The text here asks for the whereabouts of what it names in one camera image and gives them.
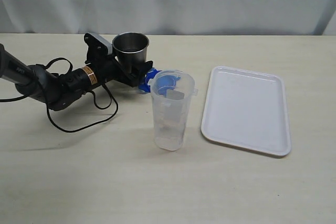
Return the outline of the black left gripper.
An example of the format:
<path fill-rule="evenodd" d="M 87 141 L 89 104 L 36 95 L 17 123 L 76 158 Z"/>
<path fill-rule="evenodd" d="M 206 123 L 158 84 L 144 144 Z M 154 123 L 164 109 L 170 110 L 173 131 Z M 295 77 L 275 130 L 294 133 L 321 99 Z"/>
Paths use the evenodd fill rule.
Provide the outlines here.
<path fill-rule="evenodd" d="M 144 77 L 153 67 L 153 61 L 132 63 L 131 72 L 119 63 L 115 57 L 96 62 L 96 77 L 101 86 L 109 81 L 117 81 L 130 87 L 139 85 L 141 77 Z"/>

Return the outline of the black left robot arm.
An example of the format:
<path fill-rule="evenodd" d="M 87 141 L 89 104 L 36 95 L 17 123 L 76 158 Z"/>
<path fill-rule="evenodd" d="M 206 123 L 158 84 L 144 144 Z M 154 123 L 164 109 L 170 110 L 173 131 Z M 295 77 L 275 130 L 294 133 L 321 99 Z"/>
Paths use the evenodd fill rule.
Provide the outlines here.
<path fill-rule="evenodd" d="M 27 66 L 1 46 L 1 78 L 14 83 L 20 94 L 60 111 L 111 80 L 135 87 L 152 67 L 151 61 L 136 63 L 127 73 L 108 49 L 103 44 L 90 45 L 85 66 L 58 74 L 48 72 L 50 65 Z"/>

